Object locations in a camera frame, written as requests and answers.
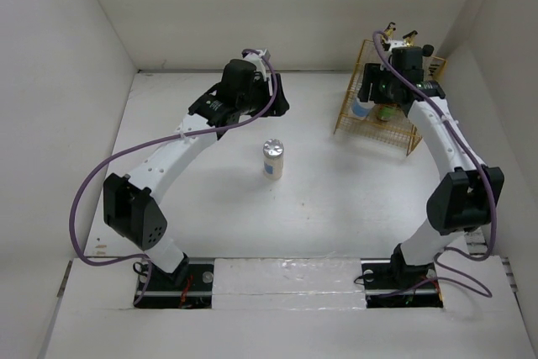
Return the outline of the silver lid jar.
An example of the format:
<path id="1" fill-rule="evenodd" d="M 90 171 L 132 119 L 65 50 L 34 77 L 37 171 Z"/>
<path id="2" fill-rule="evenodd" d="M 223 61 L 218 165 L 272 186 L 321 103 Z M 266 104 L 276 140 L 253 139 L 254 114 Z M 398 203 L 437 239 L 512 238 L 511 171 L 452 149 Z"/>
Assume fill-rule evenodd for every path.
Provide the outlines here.
<path id="1" fill-rule="evenodd" d="M 278 139 L 267 140 L 263 147 L 264 174 L 272 180 L 282 177 L 284 162 L 284 145 Z"/>
<path id="2" fill-rule="evenodd" d="M 351 105 L 351 112 L 359 119 L 365 119 L 371 112 L 374 104 L 372 102 L 362 102 L 359 98 L 355 98 Z"/>

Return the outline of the chili sauce bottle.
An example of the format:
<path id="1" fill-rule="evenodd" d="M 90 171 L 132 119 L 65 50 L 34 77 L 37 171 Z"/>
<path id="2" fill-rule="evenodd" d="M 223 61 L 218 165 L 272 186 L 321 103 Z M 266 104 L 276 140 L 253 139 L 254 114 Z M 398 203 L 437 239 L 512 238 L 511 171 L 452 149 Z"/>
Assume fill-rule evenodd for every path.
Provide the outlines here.
<path id="1" fill-rule="evenodd" d="M 398 112 L 398 107 L 394 104 L 383 104 L 378 108 L 377 119 L 381 122 L 390 122 Z"/>

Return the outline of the dark soy sauce bottle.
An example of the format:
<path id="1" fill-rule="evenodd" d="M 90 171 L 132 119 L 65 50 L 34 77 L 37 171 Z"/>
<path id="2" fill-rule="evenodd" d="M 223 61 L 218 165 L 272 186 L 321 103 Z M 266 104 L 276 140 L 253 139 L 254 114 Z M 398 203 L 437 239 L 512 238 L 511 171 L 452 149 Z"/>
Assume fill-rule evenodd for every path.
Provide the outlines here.
<path id="1" fill-rule="evenodd" d="M 433 45 L 424 45 L 422 47 L 422 56 L 423 57 L 431 57 L 434 53 L 434 46 Z"/>

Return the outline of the square bottle dark residue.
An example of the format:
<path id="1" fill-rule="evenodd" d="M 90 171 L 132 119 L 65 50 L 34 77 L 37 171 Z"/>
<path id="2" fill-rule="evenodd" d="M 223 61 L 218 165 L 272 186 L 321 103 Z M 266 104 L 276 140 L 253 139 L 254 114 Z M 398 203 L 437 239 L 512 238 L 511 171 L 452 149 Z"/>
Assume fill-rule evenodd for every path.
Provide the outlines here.
<path id="1" fill-rule="evenodd" d="M 418 35 L 417 30 L 412 30 L 411 32 L 407 33 L 403 36 L 402 40 L 404 44 L 408 47 L 414 46 L 415 37 Z"/>

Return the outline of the clear gold spout bottle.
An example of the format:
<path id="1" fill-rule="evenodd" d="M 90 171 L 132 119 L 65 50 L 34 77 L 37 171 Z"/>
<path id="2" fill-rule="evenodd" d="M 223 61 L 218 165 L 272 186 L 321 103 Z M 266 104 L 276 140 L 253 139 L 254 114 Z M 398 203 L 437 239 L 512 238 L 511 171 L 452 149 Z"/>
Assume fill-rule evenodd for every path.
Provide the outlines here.
<path id="1" fill-rule="evenodd" d="M 394 22 L 390 22 L 384 30 L 384 35 L 387 40 L 390 40 L 393 37 L 393 33 L 396 30 L 396 24 Z"/>

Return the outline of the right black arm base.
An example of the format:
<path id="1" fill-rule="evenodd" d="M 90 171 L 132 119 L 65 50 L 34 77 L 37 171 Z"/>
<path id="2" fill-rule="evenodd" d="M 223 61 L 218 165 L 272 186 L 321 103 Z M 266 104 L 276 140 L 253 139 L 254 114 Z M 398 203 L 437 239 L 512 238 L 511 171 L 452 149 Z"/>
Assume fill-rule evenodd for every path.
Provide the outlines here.
<path id="1" fill-rule="evenodd" d="M 368 309 L 441 309 L 443 303 L 437 282 L 425 282 L 409 290 L 426 278 L 435 276 L 432 263 L 396 275 L 389 259 L 361 259 L 361 274 L 354 283 L 364 287 Z"/>

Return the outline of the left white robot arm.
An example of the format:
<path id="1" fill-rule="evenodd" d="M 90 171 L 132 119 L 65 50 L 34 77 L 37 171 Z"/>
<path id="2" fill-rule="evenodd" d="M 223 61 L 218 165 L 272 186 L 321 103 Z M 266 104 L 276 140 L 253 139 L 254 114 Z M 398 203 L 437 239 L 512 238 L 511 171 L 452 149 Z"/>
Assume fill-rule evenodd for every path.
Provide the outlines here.
<path id="1" fill-rule="evenodd" d="M 220 81 L 188 108 L 170 139 L 129 173 L 105 179 L 105 224 L 149 257 L 165 286 L 181 287 L 189 259 L 166 232 L 160 204 L 167 190 L 199 154 L 239 127 L 241 117 L 278 117 L 288 109 L 267 50 L 243 50 L 241 58 L 225 66 Z"/>

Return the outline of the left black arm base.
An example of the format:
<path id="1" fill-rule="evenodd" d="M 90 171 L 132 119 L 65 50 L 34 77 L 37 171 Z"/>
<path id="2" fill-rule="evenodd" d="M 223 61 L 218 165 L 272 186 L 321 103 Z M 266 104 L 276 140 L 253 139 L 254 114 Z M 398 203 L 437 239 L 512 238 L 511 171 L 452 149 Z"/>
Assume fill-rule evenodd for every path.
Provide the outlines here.
<path id="1" fill-rule="evenodd" d="M 166 273 L 144 261 L 136 261 L 137 274 L 134 306 L 137 309 L 211 309 L 214 284 L 214 260 L 191 260 L 182 282 L 174 285 Z"/>

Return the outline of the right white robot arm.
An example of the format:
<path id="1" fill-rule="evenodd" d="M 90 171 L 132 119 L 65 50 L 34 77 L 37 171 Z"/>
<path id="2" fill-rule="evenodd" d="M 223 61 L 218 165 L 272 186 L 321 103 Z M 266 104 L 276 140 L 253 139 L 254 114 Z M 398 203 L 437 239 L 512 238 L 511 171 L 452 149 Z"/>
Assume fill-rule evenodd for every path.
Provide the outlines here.
<path id="1" fill-rule="evenodd" d="M 440 182 L 426 203 L 426 220 L 398 244 L 382 274 L 399 288 L 418 282 L 434 257 L 462 233 L 490 224 L 504 185 L 504 174 L 489 167 L 465 140 L 453 119 L 445 92 L 425 78 L 423 59 L 429 45 L 391 41 L 382 60 L 364 66 L 351 112 L 364 119 L 376 105 L 394 104 L 418 129 L 432 155 Z"/>

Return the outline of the metal mounting rail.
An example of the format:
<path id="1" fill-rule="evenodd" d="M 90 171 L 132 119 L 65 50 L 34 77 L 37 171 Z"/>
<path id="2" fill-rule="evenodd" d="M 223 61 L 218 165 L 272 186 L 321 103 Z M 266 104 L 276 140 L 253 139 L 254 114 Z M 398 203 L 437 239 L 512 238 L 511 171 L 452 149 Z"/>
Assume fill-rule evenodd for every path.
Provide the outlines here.
<path id="1" fill-rule="evenodd" d="M 214 295 L 289 295 L 392 292 L 387 280 L 360 280 L 362 268 L 385 260 L 356 257 L 213 258 L 192 257 L 190 264 L 212 264 Z"/>

